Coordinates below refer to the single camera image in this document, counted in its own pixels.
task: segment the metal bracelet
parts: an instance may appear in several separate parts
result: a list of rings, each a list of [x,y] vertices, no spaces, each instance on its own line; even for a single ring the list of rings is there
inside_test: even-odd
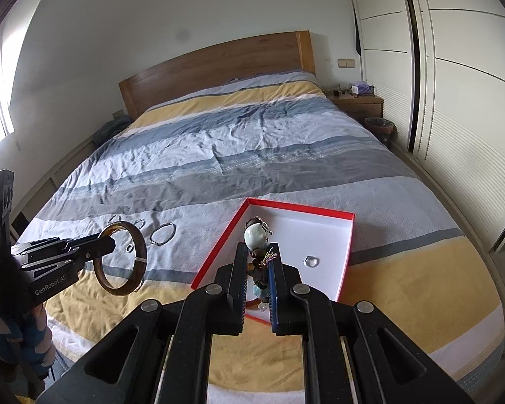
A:
[[[158,243],[157,241],[155,241],[152,237],[154,237],[154,234],[161,228],[164,228],[165,226],[172,226],[172,233],[170,234],[170,236],[165,240],[163,241],[162,243]],[[151,233],[151,235],[149,236],[149,242],[152,243],[152,244],[155,244],[156,246],[162,246],[163,244],[167,244],[169,241],[172,240],[172,238],[174,237],[174,234],[176,233],[176,225],[173,224],[172,222],[166,222],[166,223],[163,223],[161,226],[159,226],[154,232]]]

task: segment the wooden headboard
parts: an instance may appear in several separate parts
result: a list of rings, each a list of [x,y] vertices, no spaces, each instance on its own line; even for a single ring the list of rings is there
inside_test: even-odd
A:
[[[303,69],[315,74],[308,31],[272,33],[212,45],[162,62],[120,82],[129,116],[200,89],[243,79]]]

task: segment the figurine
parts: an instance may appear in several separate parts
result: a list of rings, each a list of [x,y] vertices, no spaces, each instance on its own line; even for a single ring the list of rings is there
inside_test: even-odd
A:
[[[269,304],[268,262],[276,257],[269,249],[268,241],[268,235],[273,232],[260,217],[251,218],[245,226],[245,244],[252,257],[252,262],[247,266],[247,274],[254,281],[252,292],[257,297],[257,301],[252,303],[258,304],[260,310],[264,311]]]

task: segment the screw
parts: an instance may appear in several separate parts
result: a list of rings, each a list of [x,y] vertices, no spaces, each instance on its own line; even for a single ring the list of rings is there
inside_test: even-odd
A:
[[[361,313],[372,313],[374,306],[369,301],[361,301],[357,304],[357,309]]]
[[[311,288],[307,284],[296,284],[294,285],[294,293],[298,295],[306,295],[311,291]]]
[[[145,311],[146,313],[151,313],[152,311],[155,311],[158,307],[158,302],[155,301],[154,299],[148,299],[147,301],[144,301],[140,308],[142,311]]]
[[[206,286],[206,293],[209,295],[218,295],[222,292],[222,287],[218,284],[210,284]]]

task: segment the electrical outlet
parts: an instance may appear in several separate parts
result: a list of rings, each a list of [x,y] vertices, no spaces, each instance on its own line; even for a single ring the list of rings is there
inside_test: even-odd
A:
[[[113,118],[120,118],[120,117],[123,117],[125,115],[125,112],[123,111],[123,109],[120,109],[119,111],[116,111],[112,117]]]
[[[355,59],[339,59],[339,68],[355,68]]]

